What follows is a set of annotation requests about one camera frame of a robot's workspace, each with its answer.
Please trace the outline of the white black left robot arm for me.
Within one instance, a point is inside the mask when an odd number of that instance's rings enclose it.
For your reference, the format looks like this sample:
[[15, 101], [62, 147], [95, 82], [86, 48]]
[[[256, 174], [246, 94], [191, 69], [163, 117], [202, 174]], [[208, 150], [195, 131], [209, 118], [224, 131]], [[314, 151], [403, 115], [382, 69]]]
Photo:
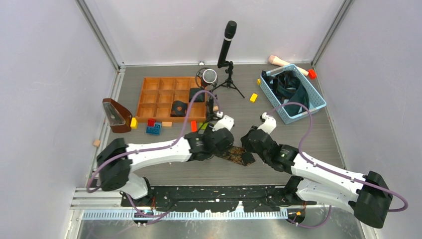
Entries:
[[163, 163], [203, 161], [226, 151], [233, 143], [227, 128], [190, 132], [179, 139], [148, 144], [116, 138], [97, 156], [100, 188], [123, 191], [139, 205], [147, 206], [153, 198], [149, 182], [135, 171]]

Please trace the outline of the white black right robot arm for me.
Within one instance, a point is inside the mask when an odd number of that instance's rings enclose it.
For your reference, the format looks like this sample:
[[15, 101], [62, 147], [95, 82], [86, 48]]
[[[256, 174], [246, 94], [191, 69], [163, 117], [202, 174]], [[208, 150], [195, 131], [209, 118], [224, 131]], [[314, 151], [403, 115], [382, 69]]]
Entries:
[[291, 175], [284, 190], [288, 203], [324, 203], [352, 213], [373, 228], [384, 226], [393, 195], [382, 191], [388, 186], [379, 173], [354, 173], [313, 159], [293, 146], [278, 144], [255, 126], [241, 138], [241, 144], [274, 170]]

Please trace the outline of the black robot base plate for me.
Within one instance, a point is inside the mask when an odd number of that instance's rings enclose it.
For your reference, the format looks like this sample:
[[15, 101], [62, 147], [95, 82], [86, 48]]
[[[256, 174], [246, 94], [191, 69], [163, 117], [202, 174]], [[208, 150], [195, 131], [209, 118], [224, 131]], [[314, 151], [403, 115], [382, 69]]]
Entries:
[[245, 212], [274, 212], [279, 207], [299, 206], [305, 202], [289, 195], [283, 186], [155, 186], [137, 207], [150, 207], [161, 212], [233, 212], [243, 205]]

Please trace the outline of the black key pattern tie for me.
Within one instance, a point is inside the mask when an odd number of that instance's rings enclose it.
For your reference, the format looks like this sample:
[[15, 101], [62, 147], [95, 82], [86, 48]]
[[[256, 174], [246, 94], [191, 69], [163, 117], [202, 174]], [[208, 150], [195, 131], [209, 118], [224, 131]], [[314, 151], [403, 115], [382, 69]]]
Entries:
[[238, 146], [229, 147], [226, 151], [219, 154], [218, 157], [242, 166], [248, 166], [256, 161], [252, 153]]

